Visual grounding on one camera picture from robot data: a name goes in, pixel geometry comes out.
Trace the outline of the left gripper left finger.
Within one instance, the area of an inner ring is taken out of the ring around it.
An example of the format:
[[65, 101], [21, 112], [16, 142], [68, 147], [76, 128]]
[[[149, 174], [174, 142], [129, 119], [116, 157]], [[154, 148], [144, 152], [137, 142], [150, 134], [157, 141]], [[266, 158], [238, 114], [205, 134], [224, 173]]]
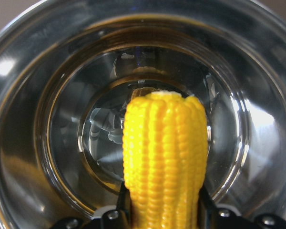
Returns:
[[121, 183], [116, 205], [104, 206], [95, 211], [92, 219], [84, 222], [77, 217], [66, 217], [53, 226], [53, 229], [130, 229], [131, 199], [129, 190]]

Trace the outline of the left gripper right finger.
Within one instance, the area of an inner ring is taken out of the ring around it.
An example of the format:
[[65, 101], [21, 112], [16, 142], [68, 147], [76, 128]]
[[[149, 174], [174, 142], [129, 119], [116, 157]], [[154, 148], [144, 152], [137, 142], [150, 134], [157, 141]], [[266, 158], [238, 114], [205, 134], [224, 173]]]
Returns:
[[218, 207], [204, 186], [199, 191], [197, 225], [200, 229], [286, 229], [286, 221], [277, 215], [261, 214], [250, 221]]

